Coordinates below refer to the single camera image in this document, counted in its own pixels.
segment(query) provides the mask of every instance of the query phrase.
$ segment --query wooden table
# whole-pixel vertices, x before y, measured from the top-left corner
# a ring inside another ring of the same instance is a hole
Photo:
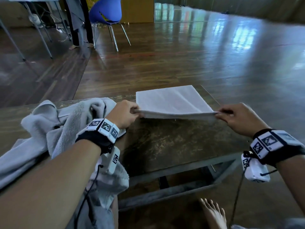
[[[203,87],[194,87],[213,110],[218,109],[217,101]],[[135,95],[112,99],[116,102],[123,99],[135,101]],[[79,101],[59,102],[56,106],[63,108]],[[0,155],[9,150],[17,138],[28,137],[20,121],[36,106],[0,109]],[[241,164],[240,156],[243,150],[249,148],[249,142],[222,121],[140,119],[117,140],[116,146],[121,150],[119,160],[130,176],[130,186],[160,177],[166,182],[167,175],[198,168],[202,169],[205,177],[120,200],[119,209],[127,210],[219,184]]]

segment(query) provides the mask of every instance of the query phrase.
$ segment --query forearm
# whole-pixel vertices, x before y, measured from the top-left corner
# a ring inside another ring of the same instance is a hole
[[[0,198],[3,228],[65,228],[94,171],[101,149],[76,142]]]
[[[305,214],[305,155],[298,155],[276,164],[288,189]]]

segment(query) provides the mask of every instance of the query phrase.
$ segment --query white table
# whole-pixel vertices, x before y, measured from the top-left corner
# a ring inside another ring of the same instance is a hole
[[[59,12],[60,19],[61,19],[61,23],[62,23],[62,25],[64,26],[64,28],[65,28],[65,30],[66,30],[66,33],[67,33],[67,35],[68,35],[68,37],[69,37],[69,40],[71,41],[71,38],[70,38],[70,35],[69,35],[69,33],[68,33],[67,27],[66,27],[66,25],[65,25],[65,23],[64,23],[64,21],[63,21],[63,17],[62,17],[62,15],[61,15],[61,13],[60,13],[60,11],[59,11],[59,8],[58,8],[58,5],[57,5],[57,2],[58,2],[59,0],[0,0],[0,1],[17,1],[17,2],[22,1],[22,2],[25,2],[25,7],[26,7],[27,11],[29,12],[29,14],[30,14],[30,16],[31,16],[32,19],[33,19],[33,14],[32,14],[32,12],[30,11],[30,8],[29,8],[29,6],[28,6],[28,2],[53,1],[53,2],[55,3],[55,6],[56,6],[58,12]],[[39,16],[39,14],[38,14],[38,12],[37,12],[37,9],[36,9],[35,5],[33,5],[33,7],[34,7],[34,10],[35,10],[37,16],[39,17],[40,22],[42,22],[42,21],[41,21],[41,18],[40,18],[40,16]],[[53,58],[53,57],[52,57],[52,54],[51,54],[51,52],[50,52],[50,50],[49,50],[49,48],[48,48],[48,46],[47,46],[47,44],[46,44],[46,42],[45,42],[45,40],[44,40],[42,34],[41,34],[41,32],[40,32],[40,29],[38,28],[38,26],[36,25],[36,23],[33,23],[33,24],[34,24],[35,28],[37,29],[37,31],[38,31],[38,33],[39,33],[41,39],[42,39],[42,42],[44,43],[44,46],[45,46],[45,48],[46,48],[46,50],[47,50],[47,52],[48,52],[50,58],[52,59],[52,58]],[[51,39],[50,35],[48,34],[47,29],[45,28],[44,24],[42,24],[42,25],[43,25],[43,28],[44,28],[44,30],[45,30],[45,32],[46,32],[46,34],[47,34],[47,36],[48,36],[50,42],[52,42],[52,39]],[[17,49],[18,53],[20,54],[20,56],[22,57],[22,59],[25,61],[24,55],[23,55],[23,54],[21,53],[21,51],[19,50],[18,46],[17,46],[16,43],[14,42],[12,36],[10,35],[9,31],[8,31],[8,30],[6,29],[6,27],[4,26],[3,22],[1,21],[1,19],[0,19],[0,26],[4,29],[4,31],[6,32],[6,34],[8,35],[8,37],[10,38],[10,40],[12,41],[13,45],[14,45],[15,48]]]

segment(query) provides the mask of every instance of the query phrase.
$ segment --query bare foot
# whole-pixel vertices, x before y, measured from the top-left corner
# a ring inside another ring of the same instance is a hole
[[[227,220],[223,208],[219,208],[218,204],[214,204],[212,200],[207,201],[201,198],[199,202],[203,208],[210,229],[227,229]]]
[[[77,47],[79,47],[79,46],[72,45],[72,46],[70,46],[69,50],[73,50],[73,49],[75,49]]]

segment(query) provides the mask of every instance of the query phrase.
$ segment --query blue chair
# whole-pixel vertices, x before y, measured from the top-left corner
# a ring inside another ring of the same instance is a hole
[[[97,23],[103,23],[108,25],[109,33],[112,39],[112,42],[114,42],[116,51],[117,49],[116,40],[114,37],[112,24],[120,23],[119,21],[122,18],[122,9],[121,9],[121,0],[98,0],[93,7],[91,8],[89,12],[89,19],[90,22],[93,23],[94,27],[94,48],[95,48],[95,26]],[[130,44],[130,41],[127,37],[127,34],[124,30],[123,25],[120,23],[125,36]]]

